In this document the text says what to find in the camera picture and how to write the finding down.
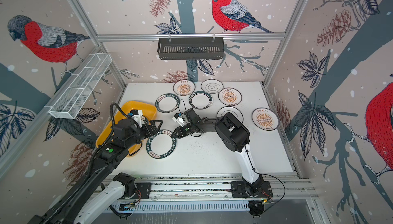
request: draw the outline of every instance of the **red bird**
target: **red bird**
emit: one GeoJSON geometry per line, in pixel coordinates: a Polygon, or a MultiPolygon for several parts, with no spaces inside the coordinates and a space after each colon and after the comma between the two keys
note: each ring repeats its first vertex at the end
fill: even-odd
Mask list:
{"type": "Polygon", "coordinates": [[[352,131],[351,125],[344,123],[351,129],[352,136],[357,136],[371,143],[376,152],[386,162],[386,167],[381,172],[376,173],[370,166],[364,167],[371,170],[376,176],[376,185],[380,184],[381,174],[393,171],[393,83],[375,96],[366,109],[367,136],[360,136],[352,131]]]}
{"type": "Polygon", "coordinates": [[[77,55],[79,44],[90,39],[88,36],[75,34],[60,27],[46,26],[31,18],[17,15],[8,22],[9,35],[15,41],[20,41],[38,58],[52,62],[64,63],[67,71],[67,61],[77,55]]]}
{"type": "Polygon", "coordinates": [[[240,32],[245,28],[258,28],[271,33],[262,27],[261,23],[248,12],[247,7],[237,0],[213,0],[213,18],[224,31],[234,30],[240,32]]]}

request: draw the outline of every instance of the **bird's red breast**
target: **bird's red breast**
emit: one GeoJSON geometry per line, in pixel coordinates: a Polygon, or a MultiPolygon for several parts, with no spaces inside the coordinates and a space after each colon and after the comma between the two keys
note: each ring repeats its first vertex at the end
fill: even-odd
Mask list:
{"type": "Polygon", "coordinates": [[[39,25],[34,21],[28,23],[24,29],[27,40],[21,40],[21,42],[42,60],[64,63],[76,54],[77,42],[61,48],[46,48],[39,45],[38,41],[42,37],[42,32],[39,25]]]}
{"type": "Polygon", "coordinates": [[[390,83],[370,101],[366,110],[367,137],[390,168],[393,168],[392,106],[393,83],[390,83]]]}
{"type": "Polygon", "coordinates": [[[229,5],[231,1],[232,0],[217,0],[217,2],[215,2],[213,0],[212,1],[213,19],[216,21],[218,25],[223,27],[224,30],[240,31],[245,27],[249,26],[249,24],[232,20],[226,15],[224,15],[223,12],[221,11],[221,7],[225,5],[229,5]]]}

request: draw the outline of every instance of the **plate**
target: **plate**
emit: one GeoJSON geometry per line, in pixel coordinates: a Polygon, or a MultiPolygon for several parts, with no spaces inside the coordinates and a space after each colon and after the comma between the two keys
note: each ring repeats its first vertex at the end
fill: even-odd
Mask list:
{"type": "Polygon", "coordinates": [[[267,108],[255,109],[251,117],[255,125],[263,130],[275,130],[279,124],[277,115],[267,108]]]}
{"type": "Polygon", "coordinates": [[[176,147],[176,138],[171,138],[171,135],[172,135],[171,131],[162,129],[158,133],[156,133],[155,135],[151,136],[147,140],[147,143],[146,143],[146,151],[149,154],[149,156],[151,156],[152,158],[161,159],[161,158],[166,158],[171,153],[173,153],[173,150],[176,147]],[[161,134],[165,134],[165,135],[169,136],[169,138],[172,141],[172,145],[170,146],[169,151],[167,151],[166,153],[163,153],[163,154],[159,154],[159,153],[161,153],[159,151],[163,150],[163,149],[165,150],[165,146],[167,146],[168,143],[165,142],[165,140],[167,140],[167,138],[164,138],[164,136],[160,136],[161,134]],[[153,150],[152,150],[152,141],[154,139],[155,139],[155,142],[153,144],[153,147],[154,147],[153,150],[155,150],[155,152],[153,152],[153,150]]]}
{"type": "Polygon", "coordinates": [[[173,85],[173,91],[180,96],[187,96],[194,92],[195,83],[190,80],[180,80],[173,85]]]}
{"type": "Polygon", "coordinates": [[[163,94],[157,98],[155,106],[159,112],[170,113],[177,109],[179,101],[176,94],[163,94]]]}
{"type": "Polygon", "coordinates": [[[209,79],[202,82],[200,85],[203,91],[209,94],[216,94],[219,93],[223,88],[224,85],[219,80],[209,79]]]}
{"type": "Polygon", "coordinates": [[[204,110],[213,104],[213,98],[204,91],[197,91],[188,98],[190,105],[198,110],[204,110]]]}
{"type": "Polygon", "coordinates": [[[228,112],[232,113],[235,116],[235,118],[237,118],[241,123],[243,123],[243,114],[240,112],[240,110],[231,106],[226,106],[219,109],[219,111],[217,112],[217,117],[219,118],[227,114],[228,112]]]}
{"type": "Polygon", "coordinates": [[[224,88],[219,93],[219,99],[223,104],[234,106],[242,101],[242,94],[234,88],[224,88]]]}

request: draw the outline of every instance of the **white wire basket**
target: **white wire basket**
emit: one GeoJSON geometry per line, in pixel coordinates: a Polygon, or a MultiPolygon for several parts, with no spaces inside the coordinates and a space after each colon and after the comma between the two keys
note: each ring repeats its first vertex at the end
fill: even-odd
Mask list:
{"type": "Polygon", "coordinates": [[[112,58],[107,53],[90,56],[91,59],[86,66],[79,74],[75,74],[76,78],[50,109],[49,113],[54,118],[75,119],[112,62],[112,58]]]}

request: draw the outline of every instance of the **white tabletop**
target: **white tabletop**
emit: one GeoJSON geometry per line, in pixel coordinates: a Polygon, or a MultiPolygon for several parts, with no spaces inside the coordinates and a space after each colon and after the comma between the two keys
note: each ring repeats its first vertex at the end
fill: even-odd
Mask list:
{"type": "MultiPolygon", "coordinates": [[[[223,84],[225,88],[235,88],[242,94],[241,103],[234,107],[242,112],[243,124],[250,131],[250,150],[257,172],[293,172],[278,131],[262,130],[251,119],[251,114],[256,108],[269,107],[260,83],[229,82],[223,84]]],[[[130,83],[124,91],[120,106],[131,100],[154,105],[160,95],[173,93],[173,85],[174,83],[130,83]]],[[[201,83],[195,83],[195,85],[195,91],[200,91],[201,83]]],[[[214,118],[217,111],[226,106],[220,102],[218,94],[211,95],[213,97],[212,106],[205,110],[194,109],[201,118],[214,118]]],[[[187,109],[191,108],[188,103],[189,96],[178,96],[185,101],[187,109]]],[[[184,112],[182,102],[180,110],[184,112]]],[[[176,111],[178,112],[178,110],[171,113],[158,112],[156,119],[164,121],[161,129],[173,132],[179,126],[172,120],[176,111]]],[[[235,153],[230,151],[214,132],[204,133],[198,138],[187,136],[177,139],[173,153],[162,159],[150,157],[144,143],[141,150],[134,157],[125,158],[111,173],[111,176],[120,172],[150,177],[241,175],[235,153]]]]}

